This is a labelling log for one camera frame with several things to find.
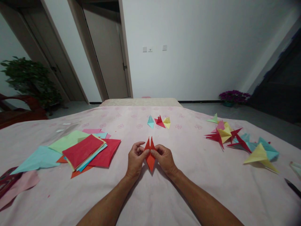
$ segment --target dark doorway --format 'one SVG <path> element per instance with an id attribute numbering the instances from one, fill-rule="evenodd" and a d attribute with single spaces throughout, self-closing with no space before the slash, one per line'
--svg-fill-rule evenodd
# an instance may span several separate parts
<path id="1" fill-rule="evenodd" d="M 249 105 L 288 122 L 301 123 L 301 29 L 265 75 Z"/>

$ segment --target white wall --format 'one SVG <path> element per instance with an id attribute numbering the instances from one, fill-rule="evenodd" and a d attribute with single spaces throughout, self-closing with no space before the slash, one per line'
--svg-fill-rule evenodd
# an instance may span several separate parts
<path id="1" fill-rule="evenodd" d="M 1 13 L 0 34 L 0 62 L 4 60 L 12 60 L 12 56 L 26 57 L 27 59 L 30 59 Z M 5 67 L 0 65 L 0 71 L 4 69 Z M 5 73 L 0 72 L 0 93 L 5 96 L 17 95 L 18 92 L 9 87 L 9 84 L 6 82 L 7 79 L 8 77 Z M 21 100 L 7 100 L 7 102 L 17 108 L 29 109 L 28 105 Z"/>
<path id="2" fill-rule="evenodd" d="M 134 98 L 216 100 L 242 89 L 295 2 L 122 0 Z"/>
<path id="3" fill-rule="evenodd" d="M 67 0 L 44 0 L 89 102 L 101 102 L 82 41 Z"/>

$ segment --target door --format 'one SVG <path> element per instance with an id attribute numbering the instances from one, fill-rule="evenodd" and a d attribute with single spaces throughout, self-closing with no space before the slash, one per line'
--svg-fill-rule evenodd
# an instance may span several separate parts
<path id="1" fill-rule="evenodd" d="M 85 101 L 43 7 L 22 8 L 21 13 L 70 101 Z"/>
<path id="2" fill-rule="evenodd" d="M 250 98 L 252 107 L 291 123 L 301 122 L 301 30 Z"/>
<path id="3" fill-rule="evenodd" d="M 88 4 L 83 8 L 109 99 L 129 97 L 117 13 Z"/>

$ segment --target tile floor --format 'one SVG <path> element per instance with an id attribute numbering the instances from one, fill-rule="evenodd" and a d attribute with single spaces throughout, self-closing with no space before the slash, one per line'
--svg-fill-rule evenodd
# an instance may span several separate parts
<path id="1" fill-rule="evenodd" d="M 75 114 L 84 110 L 98 107 L 99 105 L 87 105 L 86 102 L 73 101 L 66 104 L 69 109 L 58 109 L 49 119 Z M 279 137 L 291 145 L 301 149 L 301 126 L 297 126 L 255 110 L 248 106 L 225 107 L 219 103 L 182 104 L 183 107 L 213 116 L 216 112 L 221 118 L 245 120 L 259 128 Z"/>

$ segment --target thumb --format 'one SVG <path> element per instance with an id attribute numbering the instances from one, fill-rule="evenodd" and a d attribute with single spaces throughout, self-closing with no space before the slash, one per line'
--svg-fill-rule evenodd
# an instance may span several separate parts
<path id="1" fill-rule="evenodd" d="M 155 151 L 153 149 L 150 152 L 158 160 L 162 157 L 157 151 Z"/>

